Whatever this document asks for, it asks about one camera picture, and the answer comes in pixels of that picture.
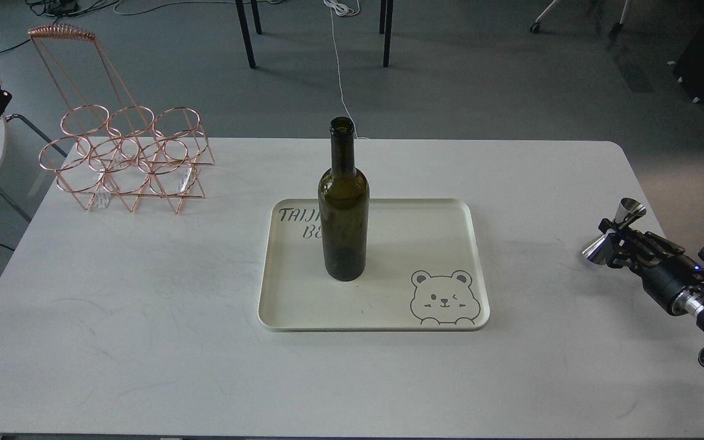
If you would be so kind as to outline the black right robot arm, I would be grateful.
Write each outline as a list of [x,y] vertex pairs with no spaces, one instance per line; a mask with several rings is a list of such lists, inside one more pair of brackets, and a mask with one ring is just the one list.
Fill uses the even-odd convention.
[[[629,268],[642,281],[643,290],[673,317],[690,315],[704,332],[704,264],[684,253],[684,248],[651,232],[633,229],[629,221],[603,218],[601,241],[584,251],[597,265]],[[704,262],[704,247],[699,253]],[[704,368],[704,348],[697,356]]]

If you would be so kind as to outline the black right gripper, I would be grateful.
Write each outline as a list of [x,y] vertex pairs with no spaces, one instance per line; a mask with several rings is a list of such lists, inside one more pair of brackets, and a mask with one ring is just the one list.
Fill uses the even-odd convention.
[[673,317],[687,313],[675,304],[681,295],[704,292],[704,268],[684,254],[684,247],[631,226],[623,237],[606,241],[610,250],[606,265],[637,273],[646,293]]

